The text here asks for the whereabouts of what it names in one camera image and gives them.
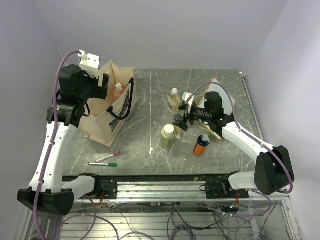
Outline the clear square bottle black cap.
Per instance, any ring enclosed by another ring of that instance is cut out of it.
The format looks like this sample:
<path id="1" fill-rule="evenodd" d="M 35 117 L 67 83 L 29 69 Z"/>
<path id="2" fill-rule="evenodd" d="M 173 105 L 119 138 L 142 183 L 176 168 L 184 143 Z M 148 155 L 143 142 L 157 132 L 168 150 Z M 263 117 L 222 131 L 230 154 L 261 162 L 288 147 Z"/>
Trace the clear square bottle black cap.
<path id="1" fill-rule="evenodd" d="M 183 119 L 183 117 L 179 114 L 179 113 L 176 113 L 174 116 L 173 116 L 173 123 L 172 125 L 174 126 L 174 129 L 175 129 L 175 138 L 176 139 L 180 139 L 181 136 L 182 136 L 182 129 L 178 126 L 178 124 L 181 123 L 181 120 Z"/>

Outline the pink liquid bottle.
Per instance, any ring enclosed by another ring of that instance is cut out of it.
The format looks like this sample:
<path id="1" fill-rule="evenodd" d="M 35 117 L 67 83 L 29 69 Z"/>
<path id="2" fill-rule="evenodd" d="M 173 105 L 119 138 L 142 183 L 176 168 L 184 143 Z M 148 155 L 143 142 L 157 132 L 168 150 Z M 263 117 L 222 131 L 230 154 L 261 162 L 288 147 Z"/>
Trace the pink liquid bottle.
<path id="1" fill-rule="evenodd" d="M 125 90 L 126 88 L 123 87 L 121 83 L 117 83 L 113 91 L 113 101 L 116 102 L 123 95 Z"/>

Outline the amber liquid bottle white cap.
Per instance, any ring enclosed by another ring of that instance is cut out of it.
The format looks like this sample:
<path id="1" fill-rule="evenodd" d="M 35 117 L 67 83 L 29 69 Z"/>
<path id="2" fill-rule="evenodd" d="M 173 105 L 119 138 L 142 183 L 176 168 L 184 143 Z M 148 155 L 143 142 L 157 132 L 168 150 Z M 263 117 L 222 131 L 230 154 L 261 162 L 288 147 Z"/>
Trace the amber liquid bottle white cap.
<path id="1" fill-rule="evenodd" d="M 177 88 L 173 88 L 167 95 L 167 109 L 170 113 L 178 114 L 181 98 Z"/>

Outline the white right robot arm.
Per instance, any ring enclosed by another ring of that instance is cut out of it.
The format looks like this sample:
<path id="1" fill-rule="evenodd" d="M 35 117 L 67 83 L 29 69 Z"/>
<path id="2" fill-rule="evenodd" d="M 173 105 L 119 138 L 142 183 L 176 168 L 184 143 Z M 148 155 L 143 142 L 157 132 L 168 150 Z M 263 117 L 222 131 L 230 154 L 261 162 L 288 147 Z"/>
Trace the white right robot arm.
<path id="1" fill-rule="evenodd" d="M 185 92 L 179 109 L 183 115 L 175 116 L 173 125 L 187 131 L 188 123 L 207 123 L 214 133 L 235 144 L 253 160 L 254 171 L 231 173 L 227 182 L 221 184 L 224 197 L 231 198 L 238 190 L 259 190 L 266 196 L 292 192 L 295 177 L 288 149 L 268 144 L 243 128 L 233 114 L 225 113 L 219 93 L 207 92 L 204 106 L 197 107 L 194 96 Z"/>

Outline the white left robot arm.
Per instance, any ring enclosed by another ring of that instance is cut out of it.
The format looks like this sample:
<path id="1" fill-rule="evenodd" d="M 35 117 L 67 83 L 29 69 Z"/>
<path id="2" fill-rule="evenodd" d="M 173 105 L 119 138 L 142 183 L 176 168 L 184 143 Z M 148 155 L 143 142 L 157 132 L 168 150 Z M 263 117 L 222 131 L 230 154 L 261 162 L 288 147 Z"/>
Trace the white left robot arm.
<path id="1" fill-rule="evenodd" d="M 38 167 L 28 188 L 18 191 L 17 200 L 32 211 L 66 216 L 75 200 L 85 195 L 96 199 L 102 193 L 98 174 L 82 173 L 63 183 L 63 170 L 88 100 L 106 99 L 109 78 L 103 78 L 99 86 L 99 67 L 82 63 L 63 67 L 58 80 L 56 103 L 47 110 L 46 138 Z"/>

